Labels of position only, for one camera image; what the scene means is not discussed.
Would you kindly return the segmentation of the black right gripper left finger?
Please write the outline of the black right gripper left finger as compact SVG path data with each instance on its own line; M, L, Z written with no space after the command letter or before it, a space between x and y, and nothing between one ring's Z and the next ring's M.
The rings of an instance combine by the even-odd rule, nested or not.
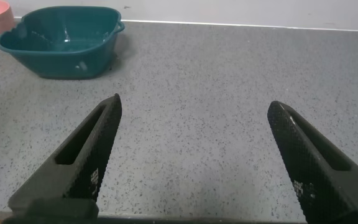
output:
M97 201L121 116L118 94L100 102L14 192L9 208L15 213L23 212L36 199Z

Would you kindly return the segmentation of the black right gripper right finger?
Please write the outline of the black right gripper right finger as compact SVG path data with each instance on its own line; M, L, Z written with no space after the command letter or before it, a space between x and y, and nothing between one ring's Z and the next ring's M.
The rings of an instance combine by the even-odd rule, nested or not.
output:
M308 223L358 223L358 165L290 106L267 118Z

